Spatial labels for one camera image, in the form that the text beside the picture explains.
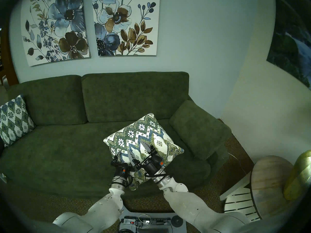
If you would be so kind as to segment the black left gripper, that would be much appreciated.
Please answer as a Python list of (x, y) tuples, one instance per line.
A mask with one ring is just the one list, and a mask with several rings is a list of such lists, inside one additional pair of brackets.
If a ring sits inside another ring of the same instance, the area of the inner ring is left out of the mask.
[(131, 165), (128, 165), (127, 163), (120, 163), (118, 156), (114, 156), (110, 164), (115, 167), (114, 178), (124, 178), (125, 180), (128, 180), (130, 170), (133, 169)]

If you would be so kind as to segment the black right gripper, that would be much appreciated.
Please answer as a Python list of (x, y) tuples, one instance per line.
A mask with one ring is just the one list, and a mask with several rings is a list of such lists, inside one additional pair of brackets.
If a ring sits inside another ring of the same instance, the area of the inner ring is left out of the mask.
[(150, 154), (142, 162), (140, 162), (128, 148), (128, 158), (132, 167), (134, 167), (136, 171), (144, 169), (144, 176), (168, 176), (164, 171), (164, 163), (156, 152), (156, 148), (144, 141), (142, 141), (142, 146)]

